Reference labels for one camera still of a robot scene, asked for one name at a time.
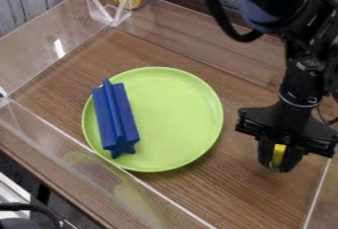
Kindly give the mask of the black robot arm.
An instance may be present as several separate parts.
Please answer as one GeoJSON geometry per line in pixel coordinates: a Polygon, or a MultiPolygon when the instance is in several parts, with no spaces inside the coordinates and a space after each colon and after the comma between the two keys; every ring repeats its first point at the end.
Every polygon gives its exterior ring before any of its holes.
{"type": "Polygon", "coordinates": [[[290,172],[310,153],[333,157],[338,131],[313,112],[322,99],[338,103],[338,1],[239,0],[243,20],[251,30],[234,29],[219,0],[205,0],[225,34],[251,42],[275,33],[285,43],[286,71],[278,94],[269,107],[241,108],[235,130],[258,140],[259,163],[278,173],[290,172]]]}

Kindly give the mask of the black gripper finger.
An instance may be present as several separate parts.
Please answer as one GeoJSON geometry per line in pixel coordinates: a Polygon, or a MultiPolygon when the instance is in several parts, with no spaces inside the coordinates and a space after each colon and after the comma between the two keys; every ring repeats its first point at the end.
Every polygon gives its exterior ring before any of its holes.
{"type": "Polygon", "coordinates": [[[289,173],[303,157],[303,150],[297,147],[287,146],[282,152],[281,172],[289,173]]]}
{"type": "Polygon", "coordinates": [[[275,151],[275,143],[267,136],[265,136],[261,139],[259,145],[258,145],[258,158],[259,158],[259,163],[266,168],[271,166],[274,151],[275,151]]]}

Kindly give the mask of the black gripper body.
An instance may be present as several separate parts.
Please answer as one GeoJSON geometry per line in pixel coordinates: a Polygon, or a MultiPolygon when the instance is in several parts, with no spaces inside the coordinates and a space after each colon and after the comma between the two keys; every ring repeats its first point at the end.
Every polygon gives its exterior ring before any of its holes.
{"type": "Polygon", "coordinates": [[[263,108],[238,110],[235,130],[262,141],[285,144],[305,153],[331,158],[338,145],[338,132],[311,115],[311,109],[297,108],[275,103],[263,108]]]}

